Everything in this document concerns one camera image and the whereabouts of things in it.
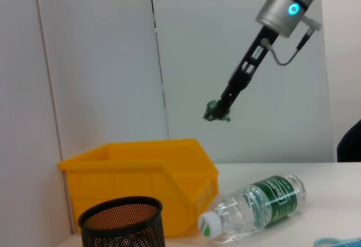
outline white wall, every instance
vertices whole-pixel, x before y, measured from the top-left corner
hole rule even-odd
[[[64,158],[167,139],[151,0],[40,0]]]
[[[0,245],[71,234],[36,0],[0,0]]]
[[[323,32],[288,67],[267,56],[230,123],[202,119],[258,34],[265,1],[153,0],[170,138],[198,138],[215,162],[333,161]],[[308,15],[322,21],[320,0]],[[277,40],[282,60],[306,30]]]
[[[361,120],[361,0],[322,0],[333,145]]]

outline person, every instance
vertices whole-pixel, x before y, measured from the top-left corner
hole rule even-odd
[[[338,162],[361,162],[361,120],[342,138],[337,147]]]

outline green bottle label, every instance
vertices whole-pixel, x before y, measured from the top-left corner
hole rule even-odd
[[[252,185],[260,188],[270,200],[272,207],[270,223],[289,215],[296,209],[296,192],[292,185],[283,177],[270,177]]]

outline blue object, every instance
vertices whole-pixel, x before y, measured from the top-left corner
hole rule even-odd
[[[314,247],[361,247],[361,237],[348,240],[324,237],[316,240]]]
[[[295,15],[300,11],[300,5],[298,3],[294,3],[288,8],[288,13],[290,15]]]

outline water bottle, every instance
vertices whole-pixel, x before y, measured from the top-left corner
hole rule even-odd
[[[227,233],[249,233],[299,212],[306,202],[302,181],[274,176],[231,192],[215,211],[199,216],[198,228],[209,239]]]

